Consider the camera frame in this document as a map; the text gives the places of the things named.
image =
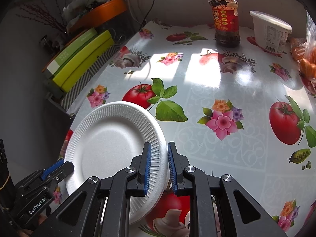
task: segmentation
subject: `white plastic container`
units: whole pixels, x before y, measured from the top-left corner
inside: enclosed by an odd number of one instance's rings
[[[282,54],[288,34],[292,33],[291,25],[259,11],[250,11],[250,15],[257,45],[269,53]]]

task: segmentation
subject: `chili sauce jar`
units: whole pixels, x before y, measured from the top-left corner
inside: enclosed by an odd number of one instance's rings
[[[240,36],[237,0],[209,0],[209,4],[214,17],[216,42],[229,48],[238,46]]]

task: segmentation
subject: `black and white striped pattern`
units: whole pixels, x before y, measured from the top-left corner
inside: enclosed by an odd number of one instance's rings
[[[60,105],[67,111],[82,89],[89,83],[91,78],[107,63],[107,61],[120,49],[119,45],[114,44],[106,50],[95,63],[79,78],[76,84],[66,94]]]

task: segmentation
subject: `yellow rubber band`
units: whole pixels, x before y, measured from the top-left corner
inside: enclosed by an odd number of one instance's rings
[[[4,185],[0,188],[0,191],[5,187],[5,185],[7,184],[7,182],[9,181],[9,178],[10,178],[10,173],[7,177],[7,180],[5,181]]]

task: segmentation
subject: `triangular cutout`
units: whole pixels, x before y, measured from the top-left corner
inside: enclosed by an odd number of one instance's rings
[[[240,193],[240,191],[234,191],[234,196],[237,201],[238,209],[241,215],[241,220],[244,224],[248,224],[250,222],[260,219],[260,213]]]
[[[86,199],[86,191],[81,192],[63,211],[57,216],[57,219],[68,225],[75,226]]]

